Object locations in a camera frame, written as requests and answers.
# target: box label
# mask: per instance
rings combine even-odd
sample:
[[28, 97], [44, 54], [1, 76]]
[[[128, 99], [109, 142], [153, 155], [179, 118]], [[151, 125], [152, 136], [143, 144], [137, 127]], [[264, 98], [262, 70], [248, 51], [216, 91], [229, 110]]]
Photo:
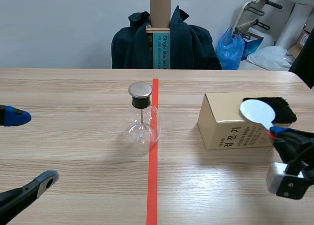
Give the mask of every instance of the box label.
[[307, 42], [308, 38], [309, 38], [309, 35], [304, 34], [301, 41], [300, 41], [300, 45], [305, 46], [305, 43]]
[[148, 33], [154, 69], [170, 69], [170, 33]]
[[220, 138], [218, 146], [220, 148], [239, 148], [256, 145], [269, 145], [267, 131], [265, 131], [263, 126], [231, 127], [229, 133], [224, 133]]

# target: brown box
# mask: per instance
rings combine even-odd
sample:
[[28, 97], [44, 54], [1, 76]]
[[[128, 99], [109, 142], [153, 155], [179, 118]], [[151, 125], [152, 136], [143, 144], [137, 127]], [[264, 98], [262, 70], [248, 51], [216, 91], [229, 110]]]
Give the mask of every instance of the brown box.
[[244, 98], [276, 97], [274, 92], [205, 94], [198, 127], [205, 148], [235, 149], [271, 146], [267, 130], [245, 120], [240, 113]]
[[151, 25], [154, 28], [169, 28], [171, 0], [150, 0]]
[[309, 38], [309, 35], [310, 33], [308, 31], [303, 30], [296, 45], [288, 50], [294, 58], [297, 58], [299, 56], [300, 52], [302, 51], [302, 48], [304, 47], [305, 43]]

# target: black fuzzy object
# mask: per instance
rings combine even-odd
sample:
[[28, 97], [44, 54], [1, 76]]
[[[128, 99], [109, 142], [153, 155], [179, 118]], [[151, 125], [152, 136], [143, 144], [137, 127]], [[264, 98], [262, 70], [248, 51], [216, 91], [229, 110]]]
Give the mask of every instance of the black fuzzy object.
[[287, 101], [283, 98], [245, 98], [243, 101], [247, 101], [250, 99], [255, 99], [255, 100], [260, 100], [268, 105], [270, 105], [275, 113], [276, 113], [276, 118], [273, 121], [273, 123], [278, 123], [278, 124], [291, 124], [296, 122], [297, 117], [294, 114], [294, 112], [291, 110], [289, 107], [289, 104]]

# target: table surface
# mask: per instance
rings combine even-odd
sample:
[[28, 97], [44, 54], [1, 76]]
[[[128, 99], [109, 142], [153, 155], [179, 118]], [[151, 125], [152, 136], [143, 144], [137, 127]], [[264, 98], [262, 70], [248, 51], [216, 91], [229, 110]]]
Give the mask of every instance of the table surface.
[[300, 201], [267, 192], [272, 148], [206, 151], [196, 125], [204, 93], [275, 91], [314, 132], [314, 93], [289, 72], [0, 69], [0, 103], [32, 114], [0, 128], [0, 191], [57, 169], [60, 180], [12, 225], [145, 225], [148, 146], [123, 138], [128, 86], [159, 78], [160, 225], [313, 224]]

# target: silver lid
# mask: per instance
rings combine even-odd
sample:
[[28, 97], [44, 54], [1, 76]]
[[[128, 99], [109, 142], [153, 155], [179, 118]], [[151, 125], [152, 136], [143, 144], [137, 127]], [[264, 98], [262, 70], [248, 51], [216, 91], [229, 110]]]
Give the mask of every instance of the silver lid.
[[148, 98], [153, 92], [150, 84], [145, 82], [133, 83], [129, 86], [129, 94], [136, 99]]

